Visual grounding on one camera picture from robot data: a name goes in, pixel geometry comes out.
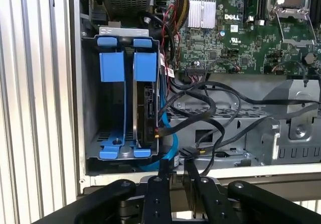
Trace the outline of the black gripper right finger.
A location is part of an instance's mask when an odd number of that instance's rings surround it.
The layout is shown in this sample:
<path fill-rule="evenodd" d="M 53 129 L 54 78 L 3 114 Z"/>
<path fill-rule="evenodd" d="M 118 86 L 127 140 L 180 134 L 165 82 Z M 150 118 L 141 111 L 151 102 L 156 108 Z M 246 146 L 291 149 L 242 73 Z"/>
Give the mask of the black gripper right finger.
<path fill-rule="evenodd" d="M 184 185 L 192 183 L 209 223 L 241 223 L 230 199 L 254 210 L 266 223 L 320 223 L 320 214 L 246 181 L 229 183 L 227 195 L 222 194 L 212 179 L 198 173 L 193 159 L 185 160 L 184 171 Z"/>

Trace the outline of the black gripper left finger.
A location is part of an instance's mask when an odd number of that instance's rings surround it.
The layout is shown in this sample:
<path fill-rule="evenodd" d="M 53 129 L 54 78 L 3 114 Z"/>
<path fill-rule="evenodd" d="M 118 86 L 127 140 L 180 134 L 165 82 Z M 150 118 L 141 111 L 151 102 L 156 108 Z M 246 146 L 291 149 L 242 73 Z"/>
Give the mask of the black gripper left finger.
<path fill-rule="evenodd" d="M 147 183 L 116 180 L 37 223 L 172 223 L 169 162 Z"/>

